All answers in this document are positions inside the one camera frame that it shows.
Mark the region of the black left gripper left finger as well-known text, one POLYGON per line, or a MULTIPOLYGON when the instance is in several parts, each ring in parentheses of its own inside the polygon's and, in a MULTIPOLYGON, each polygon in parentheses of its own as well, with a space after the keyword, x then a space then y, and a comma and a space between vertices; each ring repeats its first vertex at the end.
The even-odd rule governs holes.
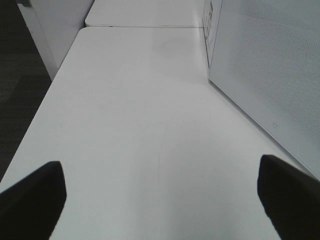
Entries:
POLYGON ((0 194, 2 240, 48 240, 67 199, 62 164, 50 161, 0 194))

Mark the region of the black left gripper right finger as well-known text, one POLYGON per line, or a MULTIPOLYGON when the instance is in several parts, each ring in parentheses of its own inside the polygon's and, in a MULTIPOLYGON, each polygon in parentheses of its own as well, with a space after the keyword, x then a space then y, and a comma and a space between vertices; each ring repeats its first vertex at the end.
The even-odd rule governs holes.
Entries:
POLYGON ((320 182, 275 155, 260 159, 257 194, 282 240, 320 238, 320 182))

